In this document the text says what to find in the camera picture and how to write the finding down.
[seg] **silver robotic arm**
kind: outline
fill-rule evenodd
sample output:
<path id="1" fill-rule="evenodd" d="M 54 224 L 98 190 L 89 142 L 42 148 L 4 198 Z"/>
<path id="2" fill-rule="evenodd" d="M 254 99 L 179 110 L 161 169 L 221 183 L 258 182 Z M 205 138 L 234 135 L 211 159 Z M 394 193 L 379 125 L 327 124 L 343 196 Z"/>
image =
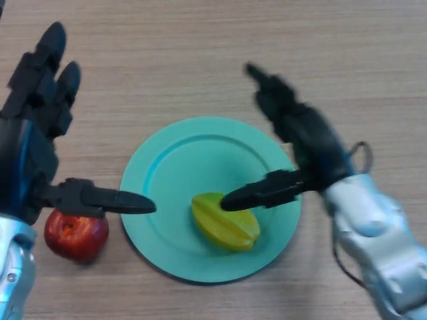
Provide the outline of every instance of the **silver robotic arm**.
<path id="1" fill-rule="evenodd" d="M 28 224 L 0 215 L 0 320 L 23 318 L 25 302 L 35 281 L 31 250 L 36 236 Z"/>
<path id="2" fill-rule="evenodd" d="M 367 174 L 338 181 L 321 196 L 333 239 L 357 262 L 380 316 L 427 319 L 427 251 L 411 234 L 403 208 Z"/>
<path id="3" fill-rule="evenodd" d="M 341 270 L 369 292 L 383 320 L 427 320 L 427 251 L 412 235 L 401 206 L 382 194 L 369 176 L 372 151 L 359 143 L 346 151 L 336 132 L 313 107 L 296 101 L 294 90 L 277 75 L 254 64 L 256 105 L 275 134 L 290 143 L 298 170 L 274 171 L 226 195 L 227 211 L 275 207 L 306 191 L 323 200 L 332 221 L 333 255 Z M 359 172 L 351 158 L 364 145 L 367 166 Z M 356 262 L 361 279 L 346 270 L 336 245 Z"/>

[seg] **plate rim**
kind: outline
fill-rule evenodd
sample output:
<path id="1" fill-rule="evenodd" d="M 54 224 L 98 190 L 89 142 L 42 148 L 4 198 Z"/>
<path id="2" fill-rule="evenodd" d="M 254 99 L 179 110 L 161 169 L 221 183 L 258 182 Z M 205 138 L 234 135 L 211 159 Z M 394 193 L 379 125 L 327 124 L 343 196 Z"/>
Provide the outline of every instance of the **plate rim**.
<path id="1" fill-rule="evenodd" d="M 220 129 L 221 132 L 218 132 L 218 125 L 220 123 L 224 125 L 224 127 Z M 183 130 L 185 128 L 191 127 L 189 126 L 189 124 L 198 125 L 200 132 L 194 133 L 192 130 L 189 130 L 189 132 L 188 132 L 188 129 Z M 178 134 L 173 135 L 173 139 L 170 139 L 170 135 L 174 131 L 177 131 Z M 236 139 L 236 136 L 242 137 L 242 132 L 244 131 L 246 132 L 252 131 L 253 134 L 256 134 L 260 137 L 259 140 L 261 140 L 264 143 L 262 145 L 263 152 L 260 153 L 258 152 L 258 148 L 253 148 L 253 144 L 254 144 L 253 142 L 247 143 L 246 139 Z M 224 137 L 229 137 L 229 138 L 231 137 L 232 139 L 238 140 L 239 142 L 250 147 L 250 149 L 255 151 L 266 163 L 270 163 L 269 171 L 275 170 L 275 169 L 294 169 L 294 164 L 289 160 L 288 156 L 286 155 L 286 152 L 280 147 L 280 145 L 276 143 L 267 134 L 265 134 L 263 131 L 259 130 L 258 128 L 253 127 L 243 121 L 239 121 L 232 118 L 226 118 L 226 117 L 216 117 L 216 116 L 190 117 L 187 119 L 183 119 L 181 121 L 176 121 L 172 124 L 169 124 L 161 128 L 159 131 L 155 132 L 153 135 L 148 137 L 135 150 L 135 152 L 131 156 L 123 172 L 120 189 L 131 191 L 131 192 L 143 193 L 144 187 L 145 187 L 144 186 L 145 181 L 147 180 L 147 175 L 148 175 L 147 171 L 149 171 L 150 167 L 153 167 L 153 163 L 158 157 L 158 155 L 164 150 L 166 150 L 168 148 L 168 145 L 170 146 L 170 145 L 173 145 L 174 143 L 182 141 L 189 135 L 192 135 L 192 137 L 195 137 L 198 135 L 203 135 L 206 132 L 210 132 L 210 134 L 222 135 Z M 167 145 L 162 145 L 161 143 L 159 144 L 157 142 L 159 140 L 167 141 L 163 143 Z M 271 151 L 272 155 L 267 153 L 269 157 L 266 157 L 265 151 Z M 141 175 L 139 175 L 141 177 L 139 181 L 136 180 L 137 177 L 135 176 L 134 174 L 135 171 L 133 169 L 136 166 L 136 162 L 138 162 L 137 166 L 139 171 L 142 171 Z M 145 243 L 152 244 L 153 239 L 147 239 L 147 241 L 143 241 L 142 244 L 141 244 L 141 241 L 135 242 L 135 239 L 134 239 L 135 235 L 131 232 L 132 230 L 131 228 L 135 225 L 136 222 L 139 221 L 140 223 L 141 221 L 144 221 L 144 220 L 148 221 L 148 223 L 143 225 L 145 226 L 145 228 L 141 227 L 139 228 L 139 230 L 143 232 L 143 229 L 145 229 L 146 231 L 149 231 L 151 229 L 151 231 L 153 231 L 152 224 L 149 222 L 150 215 L 121 214 L 121 222 L 123 225 L 123 229 L 127 235 L 127 238 L 128 238 L 127 240 L 131 242 L 133 249 L 135 249 L 136 251 L 139 251 L 138 253 L 142 255 L 147 262 L 152 264 L 154 267 L 156 267 L 160 271 L 172 277 L 175 277 L 184 281 L 191 281 L 194 283 L 226 283 L 226 282 L 235 281 L 238 279 L 243 279 L 257 273 L 259 270 L 263 269 L 264 267 L 269 265 L 271 262 L 273 262 L 278 256 L 280 256 L 282 251 L 289 245 L 289 242 L 294 237 L 294 234 L 300 222 L 300 215 L 302 211 L 302 197 L 298 196 L 296 201 L 294 201 L 293 203 L 288 203 L 287 205 L 276 207 L 275 210 L 287 211 L 287 209 L 285 209 L 285 206 L 292 207 L 290 212 L 292 212 L 293 217 L 289 218 L 289 213 L 277 212 L 277 217 L 278 217 L 277 219 L 284 220 L 282 222 L 286 222 L 286 220 L 293 219 L 292 221 L 293 225 L 287 225 L 287 226 L 284 225 L 284 229 L 288 228 L 288 232 L 285 232 L 283 230 L 283 232 L 280 232 L 280 233 L 285 233 L 286 235 L 282 236 L 282 238 L 287 238 L 287 239 L 282 239 L 283 243 L 281 245 L 277 244 L 275 246 L 276 248 L 274 252 L 270 252 L 269 254 L 268 253 L 264 254 L 266 257 L 268 257 L 268 258 L 264 257 L 264 259 L 266 259 L 267 262 L 252 263 L 250 265 L 253 265 L 253 267 L 246 266 L 245 270 L 240 272 L 239 271 L 234 271 L 234 272 L 222 271 L 216 277 L 212 277 L 211 275 L 210 277 L 206 277 L 206 274 L 203 276 L 202 271 L 197 272 L 193 269 L 191 271 L 187 270 L 189 268 L 191 269 L 191 265 L 188 265 L 187 268 L 182 269 L 182 267 L 174 268 L 174 267 L 171 267 L 170 265 L 165 265 L 165 261 L 159 262 L 159 260 L 161 259 L 156 259 L 156 257 L 154 257 L 156 256 L 156 254 L 154 254 L 154 256 L 152 253 L 150 254 L 149 252 L 153 250 L 152 248 L 151 250 L 147 248 L 147 245 L 145 244 Z M 278 225 L 281 225 L 281 223 L 274 223 L 272 225 L 276 225 L 276 228 L 278 228 Z M 160 236 L 157 236 L 157 243 L 161 242 L 160 238 L 161 238 Z M 247 259 L 249 260 L 256 259 L 257 257 L 257 256 L 252 257 L 250 255 L 250 251 L 243 254 L 240 253 L 240 257 L 244 257 L 244 255 L 247 255 L 248 256 Z"/>

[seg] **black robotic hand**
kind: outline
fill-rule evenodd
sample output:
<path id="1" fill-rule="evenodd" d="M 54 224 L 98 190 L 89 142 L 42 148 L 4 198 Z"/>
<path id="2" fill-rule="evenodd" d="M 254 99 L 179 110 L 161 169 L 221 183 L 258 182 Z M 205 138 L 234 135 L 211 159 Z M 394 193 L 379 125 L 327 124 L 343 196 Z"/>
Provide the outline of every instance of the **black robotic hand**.
<path id="1" fill-rule="evenodd" d="M 252 63 L 246 73 L 258 84 L 254 100 L 272 123 L 274 133 L 291 143 L 298 170 L 268 173 L 224 197 L 228 211 L 289 203 L 305 191 L 321 192 L 354 174 L 349 153 L 326 119 L 313 107 L 296 101 L 295 91 L 277 75 L 268 75 Z"/>
<path id="2" fill-rule="evenodd" d="M 96 187 L 70 178 L 53 186 L 59 160 L 54 140 L 65 135 L 80 85 L 80 68 L 71 62 L 55 75 L 66 34 L 56 22 L 46 30 L 33 53 L 25 53 L 9 81 L 11 93 L 0 111 L 0 212 L 29 225 L 43 207 L 62 213 L 103 217 L 116 213 L 151 213 L 155 204 L 135 193 Z"/>

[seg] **wooden table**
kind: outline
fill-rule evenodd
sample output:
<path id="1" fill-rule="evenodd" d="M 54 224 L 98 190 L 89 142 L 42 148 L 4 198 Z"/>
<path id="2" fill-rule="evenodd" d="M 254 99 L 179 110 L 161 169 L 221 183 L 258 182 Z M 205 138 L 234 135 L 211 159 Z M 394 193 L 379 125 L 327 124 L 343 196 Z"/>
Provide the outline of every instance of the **wooden table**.
<path id="1" fill-rule="evenodd" d="M 83 81 L 72 127 L 57 141 L 57 181 L 118 187 L 140 143 L 196 115 L 240 119 L 271 133 L 252 105 L 247 60 L 281 73 L 350 146 L 371 142 L 373 176 L 399 199 L 427 245 L 427 2 L 422 0 L 9 0 L 0 23 L 0 96 L 22 53 L 62 21 L 63 64 Z M 165 278 L 131 249 L 118 216 L 99 263 L 54 256 L 35 228 L 37 280 L 26 319 L 378 319 L 330 253 L 329 219 L 304 197 L 292 245 L 256 276 L 219 287 Z"/>

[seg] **screw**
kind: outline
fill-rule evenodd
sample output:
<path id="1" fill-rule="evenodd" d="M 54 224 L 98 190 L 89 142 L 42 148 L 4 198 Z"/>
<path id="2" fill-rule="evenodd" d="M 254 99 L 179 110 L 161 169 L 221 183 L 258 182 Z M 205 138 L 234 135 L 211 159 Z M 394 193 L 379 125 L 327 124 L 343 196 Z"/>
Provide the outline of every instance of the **screw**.
<path id="1" fill-rule="evenodd" d="M 8 282 L 15 282 L 15 280 L 16 280 L 16 274 L 14 274 L 14 273 L 8 274 L 7 275 L 7 280 L 8 280 Z"/>

